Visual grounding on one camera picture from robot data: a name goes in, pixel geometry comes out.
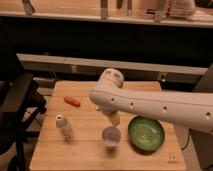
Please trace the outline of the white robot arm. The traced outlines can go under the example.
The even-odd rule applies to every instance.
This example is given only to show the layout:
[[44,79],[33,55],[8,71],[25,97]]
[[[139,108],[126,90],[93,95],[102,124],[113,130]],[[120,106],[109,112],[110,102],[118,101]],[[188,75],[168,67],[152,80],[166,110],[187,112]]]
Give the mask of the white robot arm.
[[123,84],[123,74],[107,68],[89,98],[107,116],[122,111],[213,134],[213,93],[137,91]]

